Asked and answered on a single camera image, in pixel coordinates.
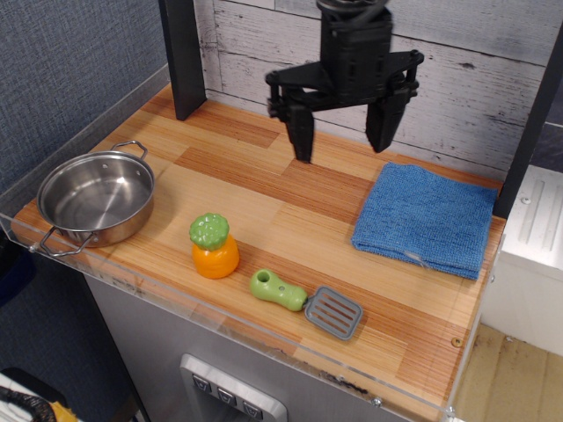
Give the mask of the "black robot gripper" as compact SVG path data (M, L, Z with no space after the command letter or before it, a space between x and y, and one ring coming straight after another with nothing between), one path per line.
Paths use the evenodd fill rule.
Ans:
M417 95L424 55L391 51L393 28L385 1L317 1L321 11L320 59L266 76L269 114L287 119L296 159L311 162L312 112L368 106L366 130L376 153L387 149L406 105Z

